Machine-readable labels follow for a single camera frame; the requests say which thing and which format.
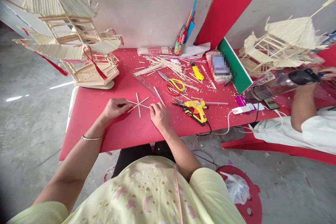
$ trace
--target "green board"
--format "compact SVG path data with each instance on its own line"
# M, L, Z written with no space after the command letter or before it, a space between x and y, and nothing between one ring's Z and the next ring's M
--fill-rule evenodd
M252 85L253 81L251 77L246 72L245 67L242 65L225 37L219 43L218 50L226 56L225 59L229 64L230 69L237 73L237 76L233 79L233 84L238 93L242 94Z

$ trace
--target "black cap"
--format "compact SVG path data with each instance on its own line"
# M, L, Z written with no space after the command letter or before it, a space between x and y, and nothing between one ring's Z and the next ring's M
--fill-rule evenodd
M311 68L295 70L289 73L288 76L295 84L300 86L321 82L321 78Z

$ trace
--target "phone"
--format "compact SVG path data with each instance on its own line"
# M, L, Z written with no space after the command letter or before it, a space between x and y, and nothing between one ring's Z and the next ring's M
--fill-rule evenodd
M264 102L266 103L266 106L270 109L270 110L275 110L275 109L279 109L280 107L278 106L278 104L274 101L273 98L268 98L266 100L264 100Z

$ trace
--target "red stool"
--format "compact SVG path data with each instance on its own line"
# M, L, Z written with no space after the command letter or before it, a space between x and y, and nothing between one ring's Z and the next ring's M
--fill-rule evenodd
M222 166L219 167L216 172L221 175L224 180L226 180L227 176L221 174L220 172L228 173L231 175L236 174L246 180L250 189L250 198L247 199L244 205L236 204L236 207L246 221L246 224L261 224L263 219L263 207L261 205L261 200L259 197L259 187L253 184L252 180L237 167Z

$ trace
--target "silver bracelet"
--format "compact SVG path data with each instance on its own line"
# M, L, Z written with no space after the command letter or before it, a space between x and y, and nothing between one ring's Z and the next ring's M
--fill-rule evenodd
M101 136L101 137L99 137L99 138L86 138L84 135L82 136L82 139L84 139L84 140L88 140L88 141L99 140L99 139L101 139L101 138L103 138L103 136Z

